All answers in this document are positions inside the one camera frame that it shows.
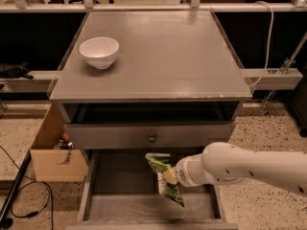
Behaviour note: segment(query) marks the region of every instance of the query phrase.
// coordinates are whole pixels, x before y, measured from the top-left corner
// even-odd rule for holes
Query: floor
[[[20,165],[42,123],[48,103],[9,103],[0,119],[0,145]],[[307,139],[299,136],[299,126],[283,103],[270,106],[267,118],[258,103],[246,103],[237,117],[229,142],[249,150],[307,150]],[[0,178],[15,175],[16,168],[1,151]],[[30,164],[26,174],[35,176]],[[54,195],[54,229],[76,224],[83,193],[82,183],[50,183]],[[307,198],[253,181],[247,185],[220,186],[226,220],[240,230],[307,229]],[[41,209],[48,194],[42,184],[32,184],[20,193],[13,205],[16,215]],[[51,229],[50,204],[33,218],[13,218],[12,230]]]

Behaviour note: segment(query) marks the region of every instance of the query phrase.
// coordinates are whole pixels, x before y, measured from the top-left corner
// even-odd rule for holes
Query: drawer knob
[[[148,141],[150,143],[154,143],[155,142],[155,135],[154,134],[150,134],[149,137],[148,137]]]

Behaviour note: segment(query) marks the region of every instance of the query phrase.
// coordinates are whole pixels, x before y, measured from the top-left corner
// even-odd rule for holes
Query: white robotic arm
[[[251,151],[228,143],[212,143],[202,154],[178,161],[176,176],[185,187],[255,179],[307,196],[307,152]]]

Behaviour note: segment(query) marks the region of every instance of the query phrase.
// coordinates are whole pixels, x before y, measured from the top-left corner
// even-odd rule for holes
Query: brown box
[[[65,161],[68,150],[53,149],[59,141],[64,121],[58,108],[52,104],[32,144],[30,153],[37,181],[83,181],[87,166],[78,149],[71,150],[68,164]]]

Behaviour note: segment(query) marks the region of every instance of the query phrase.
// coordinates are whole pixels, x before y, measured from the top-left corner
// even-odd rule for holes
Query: bowl
[[[119,44],[109,37],[94,37],[85,41],[79,48],[85,61],[98,69],[106,69],[117,58]]]

